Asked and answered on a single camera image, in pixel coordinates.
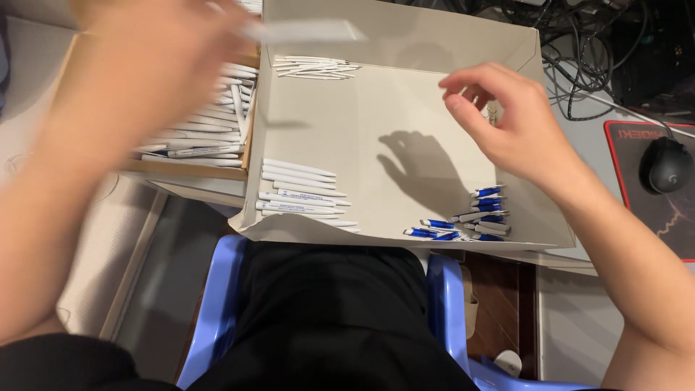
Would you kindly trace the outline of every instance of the hand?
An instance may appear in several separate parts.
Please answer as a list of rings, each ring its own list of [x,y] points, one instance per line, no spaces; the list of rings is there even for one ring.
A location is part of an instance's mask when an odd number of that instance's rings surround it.
[[[568,164],[583,164],[557,124],[543,86],[536,81],[500,64],[483,63],[453,72],[439,86],[446,88],[443,98],[451,115],[504,171],[541,186],[552,184]],[[496,126],[480,114],[493,99],[504,108]]]
[[[115,166],[157,129],[213,97],[223,60],[250,44],[233,0],[138,0],[113,6],[73,50],[37,148]]]

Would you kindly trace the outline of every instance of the left hand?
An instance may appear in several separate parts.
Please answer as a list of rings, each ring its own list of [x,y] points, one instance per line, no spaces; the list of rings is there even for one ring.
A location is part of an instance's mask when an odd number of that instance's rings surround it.
[[[204,0],[123,3],[81,37],[35,152],[113,168],[144,137],[212,100],[221,62],[250,49],[240,36],[250,17],[233,0],[216,0],[224,12]]]

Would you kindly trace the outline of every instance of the chair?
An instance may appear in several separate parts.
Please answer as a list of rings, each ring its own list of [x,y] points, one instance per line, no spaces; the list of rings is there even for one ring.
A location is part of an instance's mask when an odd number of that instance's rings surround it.
[[[177,382],[177,386],[183,390],[217,362],[234,340],[234,298],[238,293],[238,273],[246,242],[241,235],[227,235],[220,239],[215,248],[193,340]],[[525,381],[511,377],[486,357],[482,358],[482,362],[468,358],[464,284],[456,260],[443,255],[430,255],[427,295],[430,330],[481,391],[575,391],[593,388],[572,383]]]

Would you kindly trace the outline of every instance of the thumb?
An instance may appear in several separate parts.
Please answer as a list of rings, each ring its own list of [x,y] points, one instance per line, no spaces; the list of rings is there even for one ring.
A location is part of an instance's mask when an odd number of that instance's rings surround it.
[[[461,95],[450,95],[444,100],[444,104],[451,116],[464,128],[466,133],[471,135],[476,143],[480,144],[490,135],[491,131],[497,130],[487,122],[473,103]]]

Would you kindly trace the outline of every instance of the red mouse pad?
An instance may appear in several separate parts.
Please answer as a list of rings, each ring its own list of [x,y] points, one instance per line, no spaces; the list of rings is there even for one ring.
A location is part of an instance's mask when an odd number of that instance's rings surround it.
[[[689,134],[695,127],[671,125]],[[648,122],[607,121],[604,125],[625,206],[684,262],[695,262],[695,178],[678,191],[653,195],[639,181],[639,162],[652,140],[666,136],[664,127]],[[695,154],[695,138],[673,133]]]

